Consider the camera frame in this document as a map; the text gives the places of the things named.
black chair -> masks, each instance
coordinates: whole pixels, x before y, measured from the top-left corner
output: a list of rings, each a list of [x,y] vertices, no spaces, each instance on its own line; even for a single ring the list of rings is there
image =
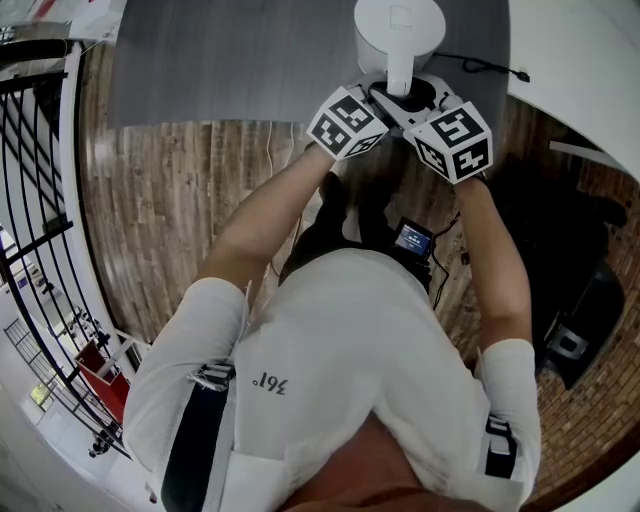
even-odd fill
[[[624,292],[605,261],[605,223],[626,223],[624,208],[575,186],[511,164],[491,191],[529,275],[536,371],[549,368],[573,387],[608,340]]]

person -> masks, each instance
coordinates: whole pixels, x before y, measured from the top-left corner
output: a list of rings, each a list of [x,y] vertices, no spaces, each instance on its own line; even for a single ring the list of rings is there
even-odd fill
[[[361,208],[361,244],[342,236],[333,163],[311,145],[231,216],[132,382],[129,454],[167,510],[517,510],[541,450],[530,292],[490,191],[474,178],[455,185],[481,315],[472,374],[436,320],[427,269],[389,247],[385,199]],[[316,223],[247,325],[318,187]],[[222,419],[182,435],[194,410],[196,424],[208,414],[194,374],[220,361],[235,367]],[[214,459],[201,466],[206,443]],[[183,469],[169,471],[178,459]],[[169,473],[190,506],[172,506]],[[195,480],[193,500],[184,486]]]

white t-shirt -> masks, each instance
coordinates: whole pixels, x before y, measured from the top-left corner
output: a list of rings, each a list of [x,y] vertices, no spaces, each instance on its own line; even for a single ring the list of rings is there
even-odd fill
[[[474,378],[420,283],[391,258],[357,249],[294,272],[248,329],[246,317],[237,287],[200,280],[145,357],[124,439],[158,479],[193,386],[186,376],[232,355],[235,427],[220,510],[275,510],[371,411],[425,488],[500,511],[530,495],[540,421],[528,342],[493,345]],[[517,442],[510,479],[485,474],[489,446],[499,446],[486,432],[489,413]]]

black cable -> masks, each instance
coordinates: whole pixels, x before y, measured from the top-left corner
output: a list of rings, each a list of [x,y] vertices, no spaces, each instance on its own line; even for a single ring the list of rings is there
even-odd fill
[[[524,71],[516,71],[515,69],[508,68],[506,66],[501,66],[499,64],[494,64],[492,62],[488,62],[486,60],[477,59],[475,57],[466,57],[464,55],[453,55],[451,53],[440,53],[435,52],[434,55],[438,57],[446,57],[448,59],[458,59],[462,61],[462,68],[467,73],[480,73],[482,71],[497,71],[498,73],[513,73],[515,77],[522,81],[529,83],[531,82],[531,77],[528,73]]]
[[[442,297],[442,290],[444,290],[444,285],[447,283],[449,279],[449,272],[447,272],[447,269],[442,266],[442,264],[438,261],[438,258],[436,257],[436,241],[438,240],[439,237],[441,237],[442,235],[446,235],[449,231],[451,231],[451,228],[455,226],[459,218],[460,218],[460,212],[456,213],[456,216],[453,218],[453,220],[449,223],[449,225],[445,229],[433,235],[433,251],[431,251],[431,255],[433,256],[433,262],[436,265],[438,265],[444,272],[444,280],[442,281],[442,283],[440,283],[440,286],[438,287],[438,291],[436,292],[435,299],[433,300],[434,311],[438,307],[438,304],[440,303],[440,298]]]

black railing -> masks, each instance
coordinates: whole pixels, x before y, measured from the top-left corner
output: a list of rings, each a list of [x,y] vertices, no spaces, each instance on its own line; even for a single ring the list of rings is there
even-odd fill
[[[20,321],[14,322],[5,332],[48,392],[96,436],[106,436],[108,444],[126,455],[121,425],[85,380],[69,353],[70,347],[62,343],[64,336],[65,341],[70,340],[76,353],[88,343],[95,343],[105,359],[110,356],[107,347],[109,335],[102,331],[89,310],[67,239],[73,223],[66,218],[64,197],[59,186],[61,172],[54,155],[54,131],[57,133],[59,130],[54,126],[53,119],[56,93],[65,78],[66,75],[60,72],[0,82],[0,136],[5,189],[0,194],[5,196],[8,211],[8,224],[4,228],[11,230],[15,243],[12,253],[8,255],[0,240],[0,273],[2,280],[8,283],[24,320],[24,325]],[[49,97],[48,140],[44,143],[39,140],[42,123],[38,126],[38,118],[43,116],[39,107],[43,92]],[[25,96],[28,93],[33,94],[32,112],[25,108]],[[9,154],[13,156],[11,162],[8,161]],[[53,264],[53,275],[57,277],[53,281],[49,279],[52,276],[47,275],[45,259],[49,269]],[[15,272],[16,264],[21,265],[20,272]],[[41,277],[36,277],[38,272],[33,272],[34,266],[42,274]],[[71,275],[67,282],[63,268],[67,275]],[[19,286],[14,273],[20,276],[24,273],[19,281],[24,284],[23,280],[26,279],[28,288]],[[59,290],[54,282],[59,283]],[[44,323],[42,327],[60,349],[56,352],[66,359],[67,371],[63,370],[40,335],[21,288],[26,293],[31,292]],[[72,294],[79,299],[79,304],[74,303]],[[55,314],[47,312],[42,296],[48,297]],[[60,324],[62,330],[57,333],[55,327]]]

